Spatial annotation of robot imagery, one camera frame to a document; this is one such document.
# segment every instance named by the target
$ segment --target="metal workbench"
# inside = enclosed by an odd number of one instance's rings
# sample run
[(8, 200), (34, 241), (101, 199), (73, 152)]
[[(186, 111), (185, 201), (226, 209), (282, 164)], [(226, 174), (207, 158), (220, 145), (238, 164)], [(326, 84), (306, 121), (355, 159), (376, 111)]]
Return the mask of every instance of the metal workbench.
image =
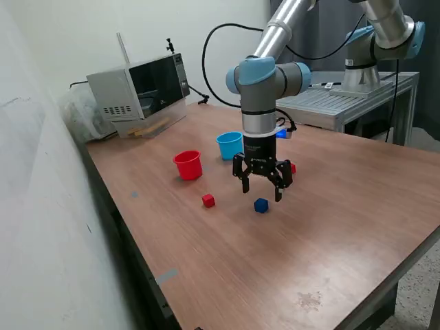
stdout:
[[(390, 75), (392, 72), (380, 73), (382, 80), (392, 83), (383, 92), (367, 99), (332, 96), (329, 89), (310, 87), (299, 96), (277, 101), (276, 106), (288, 112), (296, 122), (344, 133), (346, 124), (393, 99), (395, 76)], [(337, 83), (342, 82), (343, 78), (344, 72), (315, 71), (311, 83)], [(418, 72), (399, 74), (397, 88), (399, 97), (394, 114), (393, 143), (395, 144), (406, 145), (411, 139), (418, 82)]]

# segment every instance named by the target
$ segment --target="red block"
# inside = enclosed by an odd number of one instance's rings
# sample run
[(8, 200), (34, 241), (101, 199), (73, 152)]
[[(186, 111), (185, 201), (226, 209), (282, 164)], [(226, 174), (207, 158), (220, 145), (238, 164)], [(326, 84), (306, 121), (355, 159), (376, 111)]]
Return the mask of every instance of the red block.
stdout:
[(215, 205), (214, 197), (211, 194), (207, 194), (201, 198), (206, 208), (211, 208)]

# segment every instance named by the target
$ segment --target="plastic bag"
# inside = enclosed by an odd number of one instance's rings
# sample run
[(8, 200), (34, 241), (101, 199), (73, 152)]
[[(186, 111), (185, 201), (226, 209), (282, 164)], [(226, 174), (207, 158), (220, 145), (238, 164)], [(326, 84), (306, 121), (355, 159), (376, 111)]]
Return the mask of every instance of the plastic bag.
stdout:
[(79, 142), (100, 140), (116, 132), (102, 118), (89, 84), (73, 86), (62, 97), (60, 107), (67, 128)]

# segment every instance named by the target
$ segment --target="blue block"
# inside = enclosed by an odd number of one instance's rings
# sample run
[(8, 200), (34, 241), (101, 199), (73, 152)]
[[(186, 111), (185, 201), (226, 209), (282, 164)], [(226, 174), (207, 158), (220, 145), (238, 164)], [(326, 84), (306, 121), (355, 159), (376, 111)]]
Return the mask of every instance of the blue block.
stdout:
[(287, 137), (287, 130), (283, 129), (276, 134), (276, 137), (280, 139), (285, 139)]
[(266, 213), (269, 210), (269, 202), (264, 198), (258, 198), (254, 202), (255, 212)]

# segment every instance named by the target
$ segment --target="floor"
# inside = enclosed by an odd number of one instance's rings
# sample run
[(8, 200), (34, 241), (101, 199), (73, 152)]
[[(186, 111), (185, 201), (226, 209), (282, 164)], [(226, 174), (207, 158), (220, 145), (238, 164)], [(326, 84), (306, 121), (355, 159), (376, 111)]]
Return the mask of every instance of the floor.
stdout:
[[(377, 139), (385, 140), (385, 135)], [(423, 129), (412, 130), (410, 146), (440, 152), (440, 142), (430, 137)], [(388, 319), (380, 330), (426, 330), (439, 281), (440, 241), (401, 279), (396, 314)]]

